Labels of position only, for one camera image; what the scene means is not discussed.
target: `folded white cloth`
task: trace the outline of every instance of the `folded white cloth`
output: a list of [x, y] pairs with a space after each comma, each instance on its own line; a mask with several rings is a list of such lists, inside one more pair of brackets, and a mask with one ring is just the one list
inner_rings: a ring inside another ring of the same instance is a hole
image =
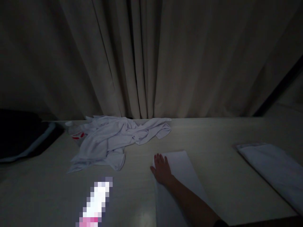
[[254, 169], [303, 215], [303, 167], [283, 150], [266, 143], [237, 146]]
[[[214, 210], [214, 206], [208, 200], [186, 151], [164, 153], [162, 155], [167, 157], [171, 173]], [[157, 226], [191, 226], [171, 193], [163, 185], [159, 184], [154, 177], [153, 179], [156, 191]]]
[[86, 118], [90, 123], [81, 125], [87, 137], [79, 153], [71, 160], [68, 172], [75, 172], [91, 165], [110, 165], [119, 171], [125, 160], [124, 147], [131, 144], [144, 144], [156, 136], [163, 138], [170, 132], [165, 123], [170, 118], [153, 118], [144, 125], [137, 125], [128, 118], [94, 116]]

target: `white tabletop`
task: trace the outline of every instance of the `white tabletop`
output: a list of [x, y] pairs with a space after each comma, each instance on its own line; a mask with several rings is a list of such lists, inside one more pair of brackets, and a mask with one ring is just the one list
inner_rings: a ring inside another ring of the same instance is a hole
[[302, 165], [302, 142], [294, 129], [265, 118], [173, 119], [171, 133], [125, 148], [121, 171], [93, 166], [66, 174], [79, 148], [64, 133], [38, 157], [0, 170], [0, 220], [4, 226], [75, 226], [90, 187], [113, 177], [102, 226], [156, 226], [149, 166], [153, 155], [186, 150], [216, 211], [236, 225], [294, 216], [293, 209], [232, 148], [235, 143], [279, 146]]

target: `crumpled white shirt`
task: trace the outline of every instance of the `crumpled white shirt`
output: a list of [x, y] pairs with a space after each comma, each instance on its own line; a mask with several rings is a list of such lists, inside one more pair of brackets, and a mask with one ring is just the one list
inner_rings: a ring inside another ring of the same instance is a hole
[[110, 165], [119, 171], [124, 165], [124, 147], [131, 144], [145, 144], [156, 136], [163, 138], [170, 133], [166, 121], [170, 118], [153, 118], [144, 125], [137, 125], [128, 118], [94, 116], [86, 118], [89, 123], [80, 125], [87, 137], [79, 153], [71, 160], [68, 172], [80, 171], [91, 165]]

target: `curtain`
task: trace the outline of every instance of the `curtain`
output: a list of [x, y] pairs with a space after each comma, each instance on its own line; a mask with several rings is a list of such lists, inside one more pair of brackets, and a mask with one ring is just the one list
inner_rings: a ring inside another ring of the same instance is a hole
[[252, 116], [303, 53], [300, 0], [4, 0], [0, 108]]

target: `white fabric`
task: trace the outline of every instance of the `white fabric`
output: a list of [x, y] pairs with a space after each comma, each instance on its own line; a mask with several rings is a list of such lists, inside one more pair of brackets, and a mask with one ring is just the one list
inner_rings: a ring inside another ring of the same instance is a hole
[[[212, 209], [207, 195], [193, 169], [186, 151], [162, 154], [168, 159], [171, 173], [187, 188], [194, 192], [200, 199], [206, 202]], [[157, 226], [190, 226], [173, 196], [154, 178], [156, 191]]]
[[303, 215], [303, 167], [271, 144], [244, 144], [238, 151], [292, 207]]
[[163, 138], [170, 132], [166, 121], [170, 118], [153, 118], [144, 125], [137, 125], [128, 118], [94, 116], [88, 118], [88, 124], [81, 125], [87, 137], [79, 153], [71, 160], [68, 172], [75, 172], [91, 165], [110, 165], [119, 171], [124, 164], [124, 147], [131, 144], [145, 144], [156, 136]]

